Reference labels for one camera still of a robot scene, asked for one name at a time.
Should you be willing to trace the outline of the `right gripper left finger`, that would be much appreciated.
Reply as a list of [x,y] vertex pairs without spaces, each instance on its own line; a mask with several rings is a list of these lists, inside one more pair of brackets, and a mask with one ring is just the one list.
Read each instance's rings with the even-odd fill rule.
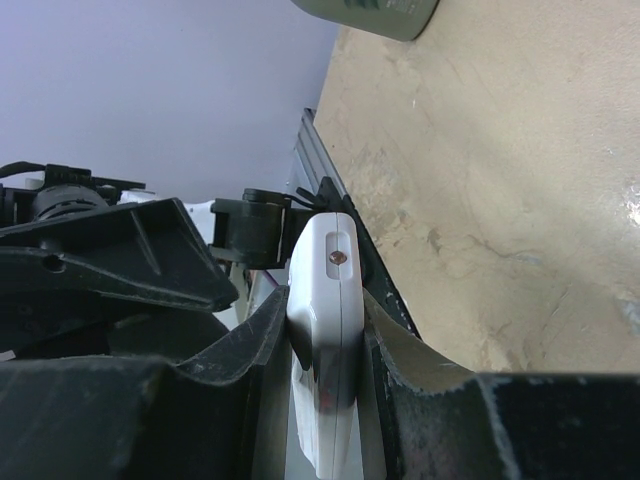
[[280,479],[288,289],[185,362],[70,357],[1,366],[5,479]]

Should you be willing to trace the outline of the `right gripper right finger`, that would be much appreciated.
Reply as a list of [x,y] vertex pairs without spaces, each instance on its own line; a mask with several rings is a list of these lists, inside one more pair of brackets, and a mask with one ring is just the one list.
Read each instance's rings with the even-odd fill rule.
[[475,373],[364,299],[368,479],[635,479],[639,379]]

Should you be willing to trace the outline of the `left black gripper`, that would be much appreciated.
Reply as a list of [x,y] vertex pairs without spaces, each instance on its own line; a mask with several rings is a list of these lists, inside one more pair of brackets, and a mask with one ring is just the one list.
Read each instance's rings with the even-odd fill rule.
[[179,200],[115,206],[146,184],[64,165],[13,162],[1,178],[35,172],[32,187],[1,185],[2,293],[86,291],[205,312],[237,300]]

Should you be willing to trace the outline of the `white remote control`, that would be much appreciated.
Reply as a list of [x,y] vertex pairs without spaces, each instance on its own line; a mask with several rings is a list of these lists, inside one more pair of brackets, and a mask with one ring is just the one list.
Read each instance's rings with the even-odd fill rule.
[[351,216],[320,213],[307,222],[292,252],[288,287],[292,406],[301,452],[318,479],[361,479],[355,436],[365,289]]

